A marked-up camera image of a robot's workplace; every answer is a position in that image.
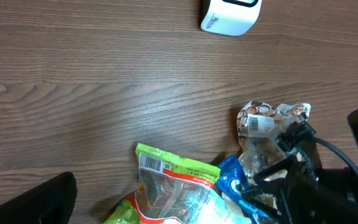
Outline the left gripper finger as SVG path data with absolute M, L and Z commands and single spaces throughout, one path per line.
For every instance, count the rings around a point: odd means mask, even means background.
M 0 223 L 66 224 L 77 193 L 74 174 L 63 172 L 0 205 Z

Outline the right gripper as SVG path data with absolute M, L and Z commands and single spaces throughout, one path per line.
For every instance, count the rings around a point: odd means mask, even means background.
M 271 181 L 265 178 L 286 170 L 287 176 Z M 256 187 L 242 192 L 242 198 L 278 223 L 358 224 L 358 204 L 316 183 L 303 172 L 303 164 L 288 157 L 254 175 Z M 277 209 L 257 199 L 272 194 Z

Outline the blue oreo packet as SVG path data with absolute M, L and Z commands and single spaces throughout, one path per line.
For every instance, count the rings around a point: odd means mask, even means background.
M 251 189 L 242 166 L 237 156 L 231 155 L 218 165 L 220 177 L 216 181 L 216 186 L 225 193 L 239 208 L 250 216 L 253 223 L 257 223 L 257 218 L 268 218 L 269 216 L 251 205 L 242 198 L 242 193 Z

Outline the teal snack packet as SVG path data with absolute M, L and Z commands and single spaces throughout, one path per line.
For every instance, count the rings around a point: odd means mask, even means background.
M 252 221 L 226 194 L 221 197 L 216 191 L 211 190 L 198 216 L 191 223 L 252 224 Z

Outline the beige cookie bag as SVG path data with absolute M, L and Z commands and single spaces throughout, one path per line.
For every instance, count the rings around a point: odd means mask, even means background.
M 240 145 L 236 154 L 247 181 L 252 188 L 257 184 L 254 175 L 284 160 L 285 156 L 269 139 L 269 132 L 279 123 L 290 118 L 307 120 L 311 105 L 280 104 L 277 107 L 258 101 L 250 101 L 237 114 L 237 137 Z M 257 218 L 257 223 L 274 223 L 268 218 Z

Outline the green snack bag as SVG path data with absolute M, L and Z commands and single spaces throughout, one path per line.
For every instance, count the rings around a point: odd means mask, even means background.
M 139 188 L 117 203 L 106 223 L 199 223 L 220 168 L 139 143 Z

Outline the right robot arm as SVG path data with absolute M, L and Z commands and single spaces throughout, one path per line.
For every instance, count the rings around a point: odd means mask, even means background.
M 347 120 L 358 146 L 358 110 Z M 358 168 L 340 149 L 304 118 L 282 121 L 269 138 L 285 159 L 258 172 L 244 200 L 279 223 L 358 223 Z

